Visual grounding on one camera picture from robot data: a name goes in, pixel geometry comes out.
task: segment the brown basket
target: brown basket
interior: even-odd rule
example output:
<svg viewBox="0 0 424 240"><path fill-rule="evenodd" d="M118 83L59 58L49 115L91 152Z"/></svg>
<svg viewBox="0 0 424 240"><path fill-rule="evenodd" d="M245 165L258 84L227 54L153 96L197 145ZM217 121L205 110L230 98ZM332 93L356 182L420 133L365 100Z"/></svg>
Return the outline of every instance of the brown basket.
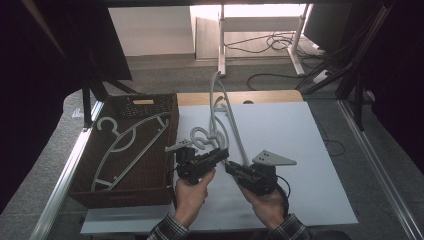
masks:
<svg viewBox="0 0 424 240"><path fill-rule="evenodd" d="M97 127L103 117L111 117L117 122L116 132L123 134L134 124L160 113L170 115L160 117L169 126L151 145L131 170L111 190L107 186L92 183L99 164L108 149L117 140L112 132L113 123L104 120L102 130ZM80 162L74 174L69 195L87 208L130 207L145 205L164 205L172 202L169 188L173 184L174 158L165 153L165 146L175 144L178 128L178 105L176 94L131 95L108 97L93 123L90 138L84 148ZM111 152L104 161L98 179L112 183L114 178L133 162L141 151L162 129L160 122L154 118L136 127L133 144L120 152ZM125 134L113 147L122 149L131 142L132 132Z"/></svg>

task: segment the gray carpet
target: gray carpet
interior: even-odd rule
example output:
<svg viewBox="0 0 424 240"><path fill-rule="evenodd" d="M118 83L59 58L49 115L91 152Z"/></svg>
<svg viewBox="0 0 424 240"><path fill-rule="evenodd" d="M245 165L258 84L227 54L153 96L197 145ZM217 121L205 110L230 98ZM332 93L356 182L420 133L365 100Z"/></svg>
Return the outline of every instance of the gray carpet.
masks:
<svg viewBox="0 0 424 240"><path fill-rule="evenodd" d="M246 91L249 90L246 80L253 74L294 75L291 64L284 61L286 60L281 60L278 64L254 65L233 62L234 64L228 66L223 83L228 91ZM207 92L209 78L216 71L215 63L210 66L164 69L157 66L146 69L137 66L134 62L130 62L130 66L132 66L134 81L124 81L124 83L144 93ZM299 81L289 78L258 77L251 82L251 86L257 90L293 89ZM305 99L316 116L323 139L339 141L343 145L342 147L338 143L331 142L327 144L327 148L329 154L334 155L331 159L359 224L314 227L312 230L343 230L353 240L408 239L334 99L336 87L337 82L313 95L305 96ZM107 89L111 94L122 93L109 85ZM1 215L0 239L28 239L31 235L83 127L82 118L72 117L76 108L82 108L80 92L70 95L65 100L64 113L55 133ZM378 123L369 106L364 106L363 119L370 140L378 154L384 159L384 166L413 211L419 227L423 229L423 175ZM86 211L87 209L79 203L66 198L48 239L90 239L89 236L79 234L81 221ZM131 236L109 236L108 238L133 239Z"/></svg>

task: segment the floor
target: floor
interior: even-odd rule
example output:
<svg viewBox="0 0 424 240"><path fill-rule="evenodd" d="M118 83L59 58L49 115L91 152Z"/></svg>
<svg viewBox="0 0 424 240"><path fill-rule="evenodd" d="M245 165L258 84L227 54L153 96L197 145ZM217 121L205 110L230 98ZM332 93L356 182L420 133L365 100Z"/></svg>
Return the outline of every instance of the floor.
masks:
<svg viewBox="0 0 424 240"><path fill-rule="evenodd" d="M192 55L132 57L128 58L128 63L134 81L125 81L125 84L144 93L207 92L207 82L217 70L215 59L196 60ZM223 82L228 91L248 91L252 87L256 90L293 89L300 81L288 77L258 76L247 85L247 79L257 73L294 75L290 60L284 57L235 58L229 60L227 66L227 76ZM335 99L334 90L337 84L338 82L334 82L303 97L316 117L323 141L327 143L327 149L359 224L321 226L311 230L342 230L353 240L414 239L406 234L382 183L370 167L369 160ZM112 86L106 87L111 94L122 93ZM81 115L75 114L78 108L82 108L80 92L65 100L63 116L51 140L1 215L0 239L28 239L34 230L83 127ZM424 229L423 175L379 124L371 111L371 105L364 105L363 111L363 123L369 141L412 212L417 227ZM66 198L48 239L90 239L90 236L79 234L86 211L78 202ZM94 239L134 237L95 236Z"/></svg>

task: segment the wall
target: wall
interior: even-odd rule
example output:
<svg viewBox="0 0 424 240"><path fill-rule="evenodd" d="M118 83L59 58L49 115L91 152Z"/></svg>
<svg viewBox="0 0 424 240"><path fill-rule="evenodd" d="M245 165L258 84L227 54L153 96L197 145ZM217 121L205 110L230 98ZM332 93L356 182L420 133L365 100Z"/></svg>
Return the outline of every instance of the wall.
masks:
<svg viewBox="0 0 424 240"><path fill-rule="evenodd" d="M190 7L110 8L125 56L194 53Z"/></svg>

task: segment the table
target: table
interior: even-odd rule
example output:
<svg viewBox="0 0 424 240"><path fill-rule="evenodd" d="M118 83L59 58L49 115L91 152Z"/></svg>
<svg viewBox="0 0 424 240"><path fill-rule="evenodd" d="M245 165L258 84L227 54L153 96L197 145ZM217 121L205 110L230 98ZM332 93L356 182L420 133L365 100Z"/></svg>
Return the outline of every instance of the table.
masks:
<svg viewBox="0 0 424 240"><path fill-rule="evenodd" d="M178 94L180 121L177 141L188 138L193 127L208 126L208 98L208 93ZM296 166L277 167L277 174L284 176L292 186L290 212L295 213L307 226L357 223L309 107L302 102L297 91L232 92L229 98L249 159L266 148L297 160ZM242 104L246 100L254 104ZM241 163L242 157L225 114L217 113L217 116L224 122L230 135L229 160ZM232 177L225 173L223 164L218 164L208 192L198 218L190 227L192 231L264 229ZM173 211L172 204L90 209L81 233L146 234L167 212Z"/></svg>

